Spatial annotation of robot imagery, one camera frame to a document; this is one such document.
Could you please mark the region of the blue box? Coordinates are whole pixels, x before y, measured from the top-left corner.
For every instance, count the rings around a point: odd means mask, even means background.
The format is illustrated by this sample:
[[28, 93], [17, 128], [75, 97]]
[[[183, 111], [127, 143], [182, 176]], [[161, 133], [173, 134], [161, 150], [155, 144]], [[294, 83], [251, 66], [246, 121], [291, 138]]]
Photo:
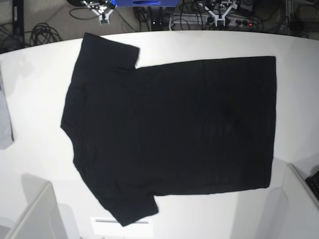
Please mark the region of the blue box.
[[179, 0], [115, 0], [118, 7], [134, 7], [134, 6], [161, 6], [175, 7]]

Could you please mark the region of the grey cloth at table edge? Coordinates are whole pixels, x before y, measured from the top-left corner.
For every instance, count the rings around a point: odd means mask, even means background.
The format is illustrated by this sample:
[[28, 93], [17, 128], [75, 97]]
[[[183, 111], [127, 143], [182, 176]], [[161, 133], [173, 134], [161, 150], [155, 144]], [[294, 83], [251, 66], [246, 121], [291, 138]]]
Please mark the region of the grey cloth at table edge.
[[5, 90], [0, 76], [0, 149], [5, 150], [14, 142], [10, 114], [7, 106]]

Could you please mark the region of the black T-shirt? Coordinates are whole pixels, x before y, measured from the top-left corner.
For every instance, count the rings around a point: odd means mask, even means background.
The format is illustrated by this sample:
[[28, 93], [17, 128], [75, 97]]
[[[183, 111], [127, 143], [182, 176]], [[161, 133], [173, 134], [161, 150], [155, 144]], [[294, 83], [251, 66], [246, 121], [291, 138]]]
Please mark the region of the black T-shirt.
[[136, 68], [139, 48], [85, 34], [61, 128], [84, 183], [122, 225], [155, 196], [267, 188], [276, 128], [274, 56]]

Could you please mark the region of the white power strip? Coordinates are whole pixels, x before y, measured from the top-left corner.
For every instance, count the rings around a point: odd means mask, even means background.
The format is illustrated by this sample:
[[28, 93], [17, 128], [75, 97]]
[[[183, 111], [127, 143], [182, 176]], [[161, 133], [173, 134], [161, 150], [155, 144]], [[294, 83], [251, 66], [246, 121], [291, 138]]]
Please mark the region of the white power strip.
[[237, 14], [228, 14], [221, 20], [215, 21], [214, 17], [209, 14], [194, 14], [194, 13], [173, 13], [168, 19], [169, 26], [182, 25], [189, 29], [191, 25], [199, 27], [239, 27], [249, 29], [259, 21], [255, 18], [248, 18]]

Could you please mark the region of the black vertical post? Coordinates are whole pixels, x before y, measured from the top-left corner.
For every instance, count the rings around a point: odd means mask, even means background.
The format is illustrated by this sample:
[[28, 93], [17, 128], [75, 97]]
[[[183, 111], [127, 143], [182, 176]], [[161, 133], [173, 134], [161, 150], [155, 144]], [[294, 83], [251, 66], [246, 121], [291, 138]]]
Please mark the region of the black vertical post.
[[24, 0], [12, 0], [12, 30], [24, 38]]

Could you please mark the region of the black keyboard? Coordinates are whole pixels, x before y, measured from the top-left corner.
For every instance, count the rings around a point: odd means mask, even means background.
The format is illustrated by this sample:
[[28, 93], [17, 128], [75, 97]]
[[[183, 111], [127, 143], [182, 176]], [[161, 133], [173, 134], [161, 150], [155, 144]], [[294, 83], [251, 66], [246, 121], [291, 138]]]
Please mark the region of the black keyboard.
[[310, 176], [306, 179], [306, 183], [315, 195], [319, 199], [319, 171], [316, 172], [313, 176]]

